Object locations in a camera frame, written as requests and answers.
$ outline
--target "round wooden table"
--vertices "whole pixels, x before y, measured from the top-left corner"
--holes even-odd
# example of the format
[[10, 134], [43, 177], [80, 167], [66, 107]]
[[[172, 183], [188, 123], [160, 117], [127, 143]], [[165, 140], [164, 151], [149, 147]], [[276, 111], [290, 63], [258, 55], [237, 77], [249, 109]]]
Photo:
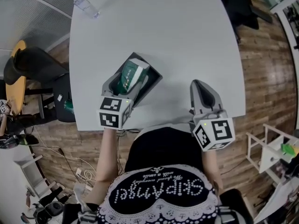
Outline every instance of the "round wooden table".
[[[24, 50], [26, 48], [26, 43], [21, 40], [19, 41], [11, 56], [15, 56], [18, 49]], [[12, 105], [13, 115], [18, 115], [22, 111], [24, 94], [26, 88], [26, 77], [20, 77], [13, 85], [6, 84], [6, 97]]]

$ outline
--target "white table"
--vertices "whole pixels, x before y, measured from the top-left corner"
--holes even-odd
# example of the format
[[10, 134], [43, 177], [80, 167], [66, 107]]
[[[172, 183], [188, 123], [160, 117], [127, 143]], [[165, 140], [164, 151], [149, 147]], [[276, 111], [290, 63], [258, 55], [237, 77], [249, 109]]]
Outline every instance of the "white table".
[[103, 83], [132, 52], [163, 79], [133, 110], [124, 128], [190, 120], [190, 84], [200, 79], [221, 96], [231, 117], [245, 114], [235, 35], [221, 0], [89, 0], [93, 20], [75, 7], [70, 77], [78, 130], [101, 130], [96, 118]]

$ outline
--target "plastic bottle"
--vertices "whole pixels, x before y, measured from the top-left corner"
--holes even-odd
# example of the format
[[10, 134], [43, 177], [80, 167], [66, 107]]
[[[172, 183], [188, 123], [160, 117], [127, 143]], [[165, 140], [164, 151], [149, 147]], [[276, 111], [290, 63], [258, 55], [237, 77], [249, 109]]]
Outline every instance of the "plastic bottle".
[[74, 4], [84, 11], [89, 17], [97, 18], [100, 12], [88, 0], [73, 0]]

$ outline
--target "white marker cube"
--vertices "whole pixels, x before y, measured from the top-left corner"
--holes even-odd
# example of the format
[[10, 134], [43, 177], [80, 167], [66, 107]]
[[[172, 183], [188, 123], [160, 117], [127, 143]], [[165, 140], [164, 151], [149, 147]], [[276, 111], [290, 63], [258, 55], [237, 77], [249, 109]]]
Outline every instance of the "white marker cube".
[[200, 120], [193, 130], [193, 134], [204, 152], [225, 148], [235, 141], [233, 119]]
[[132, 105], [131, 99], [101, 96], [100, 108], [97, 110], [99, 125], [111, 129], [122, 129], [131, 115]]

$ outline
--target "white lace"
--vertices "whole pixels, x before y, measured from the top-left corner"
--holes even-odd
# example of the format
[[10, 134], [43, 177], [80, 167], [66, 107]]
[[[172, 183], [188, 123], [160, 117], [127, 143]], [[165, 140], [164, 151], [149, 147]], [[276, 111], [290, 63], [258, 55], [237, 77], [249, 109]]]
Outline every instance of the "white lace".
[[205, 218], [209, 219], [216, 217], [216, 212], [218, 210], [218, 198], [213, 192], [211, 192], [213, 187], [207, 180], [206, 176], [204, 176], [198, 169], [190, 167], [188, 165], [169, 165], [163, 167], [177, 168], [195, 174], [202, 180], [205, 188], [210, 191], [207, 199], [203, 203], [192, 207], [179, 207], [168, 203], [163, 199], [157, 199], [150, 208], [136, 214], [124, 215], [115, 211], [110, 206], [108, 200], [111, 192], [118, 186], [120, 182], [130, 177], [131, 175], [152, 169], [145, 168], [124, 173], [123, 175], [115, 179], [115, 181], [109, 187], [108, 194], [103, 204], [100, 205], [97, 211], [96, 215], [100, 219], [100, 221], [102, 221], [104, 224], [145, 224], [146, 222], [155, 222], [155, 224], [175, 224], [176, 222], [180, 222], [182, 224], [198, 224], [199, 221], [202, 221]]

